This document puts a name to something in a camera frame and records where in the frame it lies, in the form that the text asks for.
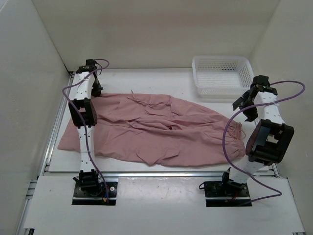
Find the pink trousers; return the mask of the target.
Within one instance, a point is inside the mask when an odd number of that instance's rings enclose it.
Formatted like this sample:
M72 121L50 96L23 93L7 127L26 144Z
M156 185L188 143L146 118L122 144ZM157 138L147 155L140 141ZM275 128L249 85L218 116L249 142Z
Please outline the pink trousers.
M103 94L97 113L97 156L149 166L220 165L245 155L242 125L166 94Z

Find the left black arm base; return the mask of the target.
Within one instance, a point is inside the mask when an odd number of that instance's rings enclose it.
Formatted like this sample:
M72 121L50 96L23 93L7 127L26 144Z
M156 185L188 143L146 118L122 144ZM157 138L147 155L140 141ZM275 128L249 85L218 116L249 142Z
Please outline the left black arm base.
M75 181L75 188L73 191L72 205L86 205L86 206L115 206L118 191L117 181L106 182L108 186L107 194L103 183L96 189L83 189L78 182L78 178L73 178Z

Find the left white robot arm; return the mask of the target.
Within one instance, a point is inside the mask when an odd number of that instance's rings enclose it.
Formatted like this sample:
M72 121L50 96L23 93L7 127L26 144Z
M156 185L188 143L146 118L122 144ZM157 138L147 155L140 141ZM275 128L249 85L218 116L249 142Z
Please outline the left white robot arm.
M92 197L99 196L105 187L94 162L93 136L97 114L92 97L99 97L103 88L97 78L97 62L87 60L79 67L79 84L73 100L68 104L72 122L77 128L80 143L81 163L79 177L75 179L81 191Z

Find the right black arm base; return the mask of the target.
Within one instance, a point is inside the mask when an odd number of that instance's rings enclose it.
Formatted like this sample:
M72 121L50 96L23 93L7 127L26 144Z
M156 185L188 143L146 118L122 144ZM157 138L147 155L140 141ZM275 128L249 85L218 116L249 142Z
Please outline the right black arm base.
M247 184L235 187L222 181L204 181L199 185L204 191L206 207L251 207Z

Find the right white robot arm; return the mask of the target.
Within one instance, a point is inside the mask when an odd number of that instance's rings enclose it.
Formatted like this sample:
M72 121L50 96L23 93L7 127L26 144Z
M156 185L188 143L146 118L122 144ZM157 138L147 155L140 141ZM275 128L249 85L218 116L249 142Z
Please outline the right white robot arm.
M233 104L246 121L259 120L246 143L245 156L222 176L220 191L230 196L241 191L248 178L259 169L280 163L294 135L294 128L285 124L276 104L277 90L269 85L254 84Z

